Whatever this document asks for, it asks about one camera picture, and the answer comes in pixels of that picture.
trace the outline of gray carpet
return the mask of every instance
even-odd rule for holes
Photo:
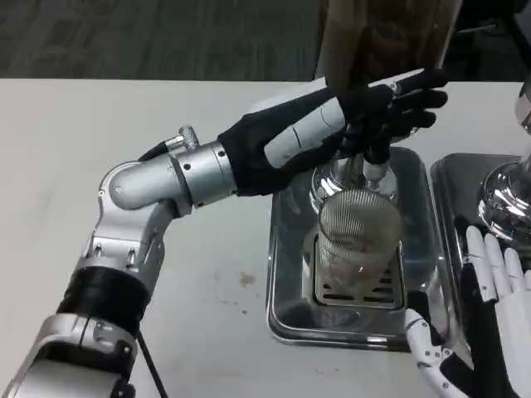
[[[311,80],[319,0],[0,0],[0,75]]]

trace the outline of robotic hand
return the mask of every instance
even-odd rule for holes
[[[446,102],[434,90],[445,83],[441,72],[416,70],[336,95],[316,80],[256,104],[214,142],[199,145],[183,128],[138,161],[110,170],[98,191],[100,219],[65,296],[4,397],[133,397],[136,339],[142,346],[139,325],[170,222],[232,194],[284,189],[348,146],[346,124],[378,118],[400,135],[429,127],[435,117],[425,108]],[[369,145],[370,136],[363,142]]]
[[[465,336],[474,369],[445,347],[430,324],[426,296],[409,294],[406,330],[412,354],[440,397],[531,397],[531,270],[491,234],[466,230],[460,275]]]

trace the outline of table surface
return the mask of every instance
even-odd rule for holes
[[[254,101],[292,85],[0,80],[0,386],[61,301],[97,221],[105,172],[182,124],[210,141]],[[449,84],[450,101],[436,125],[401,144],[427,167],[454,152],[521,154],[531,140],[514,117],[519,87]],[[270,203],[270,197],[231,198],[168,229],[142,329],[169,395],[433,396],[409,354],[292,347],[271,336],[265,316]],[[242,281],[244,273],[254,278]],[[137,396],[157,396],[141,356],[132,382]]]

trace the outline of robot finger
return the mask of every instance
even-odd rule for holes
[[[408,109],[442,108],[448,101],[448,94],[439,90],[415,91],[396,98],[392,107],[400,111]]]
[[[494,279],[485,252],[485,243],[480,230],[476,226],[466,229],[466,244],[468,246],[468,263],[474,266],[475,277],[484,302],[497,299]]]
[[[522,271],[522,263],[515,249],[510,247],[505,250],[505,267],[509,274],[509,281],[513,292],[526,290],[526,281],[524,279],[524,272]]]
[[[405,95],[415,90],[428,90],[444,87],[448,76],[443,70],[424,70],[422,73],[397,81],[395,96]]]
[[[511,284],[509,282],[509,275],[505,268],[504,257],[501,253],[498,240],[491,234],[485,235],[485,252],[489,262],[490,271],[494,279],[494,286],[496,293],[501,300],[507,294],[511,294]]]
[[[414,309],[406,310],[406,338],[412,355],[427,384],[441,398],[466,398],[471,370],[450,349],[431,343],[429,323]],[[463,381],[461,388],[451,379]]]

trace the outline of chrome base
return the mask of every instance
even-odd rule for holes
[[[390,167],[400,189],[397,206],[404,215],[405,235],[381,284],[361,302],[328,292],[326,281],[315,275],[312,173],[297,177],[274,195],[267,311],[269,326],[281,341],[407,351],[403,317],[411,290],[426,292],[432,322],[443,336],[448,333],[441,288],[441,283],[447,286],[447,267],[424,165],[413,151],[392,148]]]

